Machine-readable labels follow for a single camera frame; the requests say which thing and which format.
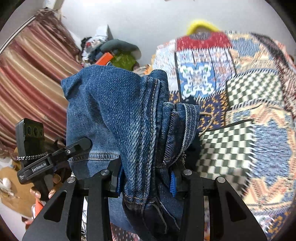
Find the patterned rug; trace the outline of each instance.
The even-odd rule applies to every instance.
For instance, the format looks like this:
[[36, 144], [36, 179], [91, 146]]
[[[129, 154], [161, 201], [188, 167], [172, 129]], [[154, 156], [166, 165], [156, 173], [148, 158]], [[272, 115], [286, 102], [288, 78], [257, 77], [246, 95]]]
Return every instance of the patterned rug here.
[[[296, 190], [296, 67], [285, 46], [256, 33], [197, 33], [160, 45], [153, 69], [167, 72], [173, 103], [214, 117], [200, 118], [198, 172], [224, 176], [273, 238]], [[209, 232], [206, 220], [205, 240]]]

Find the denim fabric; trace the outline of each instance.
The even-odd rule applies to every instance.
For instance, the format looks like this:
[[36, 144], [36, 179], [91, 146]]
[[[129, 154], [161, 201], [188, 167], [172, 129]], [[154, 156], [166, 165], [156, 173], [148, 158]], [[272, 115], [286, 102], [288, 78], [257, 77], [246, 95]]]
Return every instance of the denim fabric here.
[[139, 75], [113, 66], [82, 69], [62, 81], [69, 101], [67, 145], [93, 146], [69, 163], [78, 179], [93, 176], [121, 155], [122, 196], [110, 199], [110, 220], [144, 240], [177, 237], [183, 203], [169, 192], [168, 168], [183, 158], [198, 126], [197, 105], [169, 103], [166, 73]]

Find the yellow hanger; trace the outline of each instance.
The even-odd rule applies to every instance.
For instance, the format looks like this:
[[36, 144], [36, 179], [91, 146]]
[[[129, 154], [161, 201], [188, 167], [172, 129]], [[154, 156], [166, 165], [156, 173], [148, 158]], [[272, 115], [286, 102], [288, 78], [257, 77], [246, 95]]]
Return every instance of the yellow hanger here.
[[194, 34], [198, 28], [206, 28], [211, 32], [220, 32], [220, 30], [213, 24], [204, 21], [204, 20], [195, 20], [193, 21], [189, 28], [187, 29], [187, 35]]

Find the orange object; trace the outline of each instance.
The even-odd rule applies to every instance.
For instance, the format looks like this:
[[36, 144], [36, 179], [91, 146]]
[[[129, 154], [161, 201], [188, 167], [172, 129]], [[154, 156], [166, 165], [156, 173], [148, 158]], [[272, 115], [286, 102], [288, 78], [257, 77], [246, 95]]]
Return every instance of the orange object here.
[[106, 65], [111, 59], [113, 59], [113, 55], [107, 52], [103, 54], [103, 56], [96, 62], [96, 64]]
[[42, 208], [43, 208], [43, 205], [36, 199], [36, 203], [35, 203], [35, 214], [36, 214], [36, 216], [40, 213]]

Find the striped curtain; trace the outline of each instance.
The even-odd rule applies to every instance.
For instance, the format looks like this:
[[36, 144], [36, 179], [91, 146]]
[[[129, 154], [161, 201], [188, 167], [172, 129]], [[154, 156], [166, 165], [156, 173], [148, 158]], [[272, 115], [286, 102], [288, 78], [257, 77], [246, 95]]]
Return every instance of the striped curtain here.
[[23, 118], [42, 122], [49, 143], [65, 137], [68, 102], [60, 82], [82, 68], [79, 50], [53, 11], [35, 17], [0, 54], [0, 156], [15, 149]]

